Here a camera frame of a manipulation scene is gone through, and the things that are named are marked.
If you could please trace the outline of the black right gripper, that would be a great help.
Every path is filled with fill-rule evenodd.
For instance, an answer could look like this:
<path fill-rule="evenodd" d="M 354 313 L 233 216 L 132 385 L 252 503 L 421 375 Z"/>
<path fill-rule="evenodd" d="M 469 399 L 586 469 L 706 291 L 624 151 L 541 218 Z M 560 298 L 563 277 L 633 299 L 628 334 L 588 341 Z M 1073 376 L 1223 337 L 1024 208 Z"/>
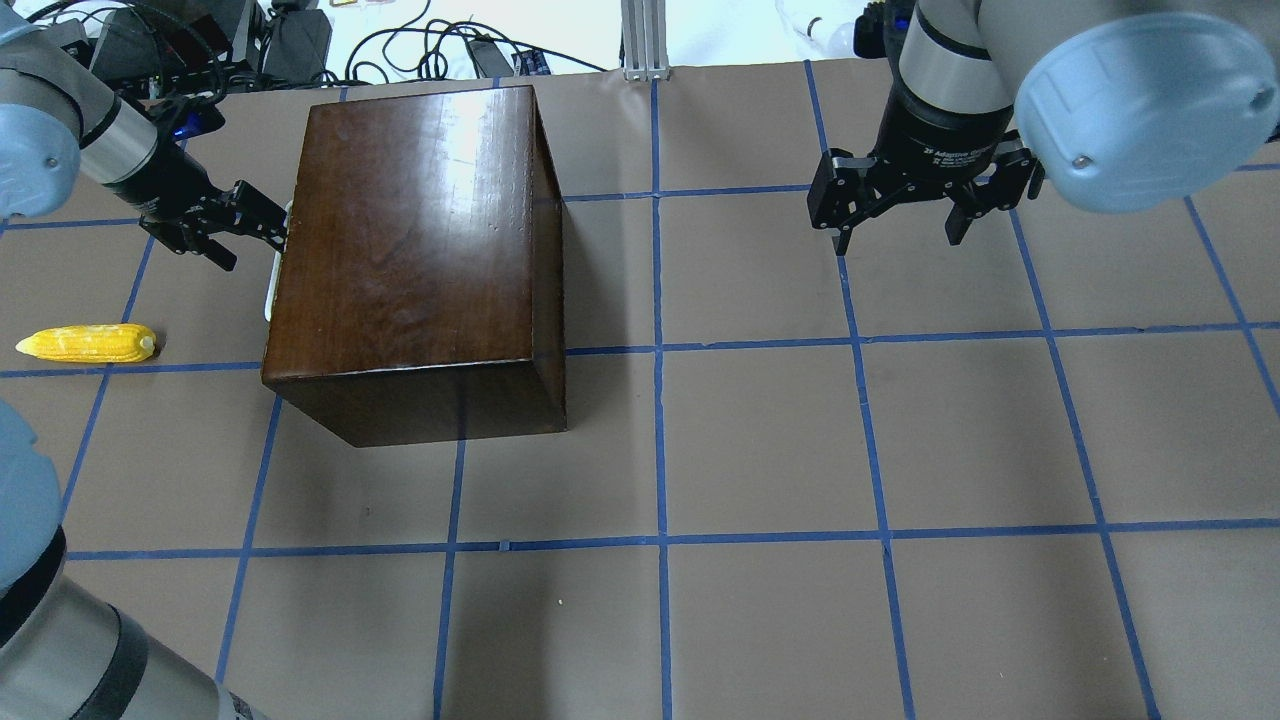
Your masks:
<path fill-rule="evenodd" d="M 1012 104 L 980 113 L 938 108 L 895 78 L 876 156 L 826 150 L 806 193 L 812 227 L 831 233 L 835 255 L 852 229 L 896 204 L 950 199 L 945 232 L 959 246 L 972 223 L 1038 199 L 1046 169 L 1011 129 Z"/>

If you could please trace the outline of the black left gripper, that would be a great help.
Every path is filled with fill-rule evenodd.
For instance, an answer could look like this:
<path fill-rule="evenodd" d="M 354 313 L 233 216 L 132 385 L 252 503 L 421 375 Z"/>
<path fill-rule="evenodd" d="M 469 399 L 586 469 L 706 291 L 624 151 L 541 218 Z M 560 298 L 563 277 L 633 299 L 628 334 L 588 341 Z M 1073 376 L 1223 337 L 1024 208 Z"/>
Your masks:
<path fill-rule="evenodd" d="M 173 254 L 206 258 L 233 272 L 237 256 L 216 233 L 248 236 L 285 249 L 288 211 L 244 179 L 224 192 L 183 150 L 155 150 L 131 176 L 105 188 L 131 205 L 145 231 Z"/>

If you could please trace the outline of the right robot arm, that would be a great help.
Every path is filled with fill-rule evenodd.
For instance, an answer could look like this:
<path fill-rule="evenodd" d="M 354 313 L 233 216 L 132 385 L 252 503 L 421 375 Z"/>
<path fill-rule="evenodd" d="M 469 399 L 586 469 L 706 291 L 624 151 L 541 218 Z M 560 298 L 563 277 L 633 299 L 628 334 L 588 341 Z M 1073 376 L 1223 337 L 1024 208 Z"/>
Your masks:
<path fill-rule="evenodd" d="M 1192 195 L 1277 140 L 1275 1 L 876 1 L 856 56 L 892 85 L 872 150 L 823 152 L 813 228 L 948 200 L 945 233 L 1036 199 L 1134 213 Z"/>

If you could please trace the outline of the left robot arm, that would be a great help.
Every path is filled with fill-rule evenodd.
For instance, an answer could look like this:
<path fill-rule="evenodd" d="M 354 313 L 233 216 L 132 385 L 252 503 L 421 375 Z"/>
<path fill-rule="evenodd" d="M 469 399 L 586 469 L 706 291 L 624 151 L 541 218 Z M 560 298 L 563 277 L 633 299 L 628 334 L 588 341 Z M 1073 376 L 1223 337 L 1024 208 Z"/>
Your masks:
<path fill-rule="evenodd" d="M 86 176 L 177 254 L 225 270 L 218 232 L 285 246 L 287 211 L 246 182 L 223 191 L 178 145 L 220 126 L 212 97 L 146 110 L 116 95 L 40 28 L 3 9 L 3 217 L 44 217 Z M 3 406 L 3 716 L 261 719 L 262 711 L 90 593 L 65 571 L 58 474 Z"/>

